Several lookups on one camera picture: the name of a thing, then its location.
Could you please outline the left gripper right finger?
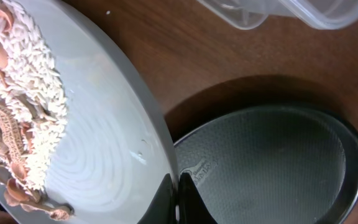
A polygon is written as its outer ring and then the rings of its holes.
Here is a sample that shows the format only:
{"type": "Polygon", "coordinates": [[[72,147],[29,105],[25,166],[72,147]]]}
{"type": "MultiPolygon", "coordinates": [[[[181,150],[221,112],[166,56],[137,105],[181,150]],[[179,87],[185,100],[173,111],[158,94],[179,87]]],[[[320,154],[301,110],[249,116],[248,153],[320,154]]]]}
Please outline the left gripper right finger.
{"type": "Polygon", "coordinates": [[[178,186],[179,224],[217,224],[204,204],[189,173],[182,173],[178,186]]]}

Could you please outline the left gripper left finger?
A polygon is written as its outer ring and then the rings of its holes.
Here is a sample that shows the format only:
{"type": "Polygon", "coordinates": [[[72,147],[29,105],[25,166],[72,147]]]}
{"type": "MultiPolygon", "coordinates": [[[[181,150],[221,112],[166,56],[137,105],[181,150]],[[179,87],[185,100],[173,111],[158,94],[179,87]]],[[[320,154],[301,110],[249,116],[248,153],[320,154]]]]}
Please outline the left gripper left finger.
{"type": "Polygon", "coordinates": [[[175,193],[170,174],[166,174],[138,224],[176,224],[175,193]]]}

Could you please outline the grey plate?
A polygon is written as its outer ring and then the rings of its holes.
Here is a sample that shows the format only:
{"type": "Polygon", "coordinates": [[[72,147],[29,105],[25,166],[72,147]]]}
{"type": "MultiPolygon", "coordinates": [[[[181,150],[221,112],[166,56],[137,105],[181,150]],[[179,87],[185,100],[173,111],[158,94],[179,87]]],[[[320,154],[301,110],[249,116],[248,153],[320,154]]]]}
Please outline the grey plate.
{"type": "Polygon", "coordinates": [[[67,125],[50,158],[47,202],[73,215],[0,203],[19,223],[138,223],[164,176],[178,168],[155,98],[122,50],[93,22],[61,1],[16,1],[34,19],[55,59],[67,98],[67,125]]]}

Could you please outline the food scraps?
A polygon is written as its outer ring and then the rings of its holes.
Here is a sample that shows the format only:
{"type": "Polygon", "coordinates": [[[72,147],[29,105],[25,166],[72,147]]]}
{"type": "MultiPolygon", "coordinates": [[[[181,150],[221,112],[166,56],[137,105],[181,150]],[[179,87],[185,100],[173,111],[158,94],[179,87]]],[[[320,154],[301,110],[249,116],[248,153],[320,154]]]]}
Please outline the food scraps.
{"type": "Polygon", "coordinates": [[[11,207],[66,221],[73,210],[47,202],[50,158],[65,134],[67,98],[55,59],[33,17],[0,1],[0,184],[11,207]]]}

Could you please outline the clear plastic waste bin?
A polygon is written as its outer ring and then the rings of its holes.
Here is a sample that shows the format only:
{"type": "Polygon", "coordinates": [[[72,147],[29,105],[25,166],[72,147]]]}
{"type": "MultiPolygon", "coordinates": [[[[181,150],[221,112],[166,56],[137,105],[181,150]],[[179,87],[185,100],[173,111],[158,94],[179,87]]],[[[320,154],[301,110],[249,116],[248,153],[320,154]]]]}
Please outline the clear plastic waste bin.
{"type": "Polygon", "coordinates": [[[358,0],[198,0],[241,30],[258,27],[268,16],[296,17],[319,30],[336,30],[358,20],[358,0]]]}

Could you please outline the round black serving tray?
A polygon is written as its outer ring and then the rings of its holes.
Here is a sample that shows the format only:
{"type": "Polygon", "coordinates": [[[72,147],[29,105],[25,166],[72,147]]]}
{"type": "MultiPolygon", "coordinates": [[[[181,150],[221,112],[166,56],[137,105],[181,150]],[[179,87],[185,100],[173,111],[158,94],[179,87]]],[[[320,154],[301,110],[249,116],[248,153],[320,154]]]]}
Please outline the round black serving tray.
{"type": "Polygon", "coordinates": [[[358,200],[358,133],[305,107],[256,106],[175,143],[218,223],[342,223],[358,200]]]}

